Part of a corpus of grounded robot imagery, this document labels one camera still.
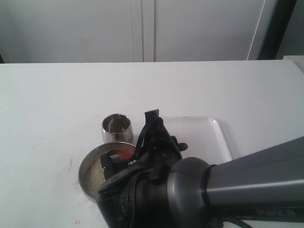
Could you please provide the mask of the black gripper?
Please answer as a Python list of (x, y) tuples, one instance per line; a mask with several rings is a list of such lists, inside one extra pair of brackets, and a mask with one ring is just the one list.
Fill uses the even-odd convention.
[(134, 161), (145, 166), (157, 164), (173, 165), (182, 159), (182, 152), (187, 150), (185, 142), (178, 142), (171, 136), (164, 126), (163, 119), (159, 117), (159, 109), (150, 110), (145, 114), (145, 126), (140, 132)]

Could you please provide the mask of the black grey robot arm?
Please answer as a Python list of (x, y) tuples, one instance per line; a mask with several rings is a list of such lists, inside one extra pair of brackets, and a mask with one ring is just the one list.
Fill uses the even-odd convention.
[(110, 228), (242, 228), (248, 221), (303, 222), (304, 140), (297, 138), (209, 165), (164, 126), (159, 110), (145, 125), (129, 159), (107, 165), (97, 206)]

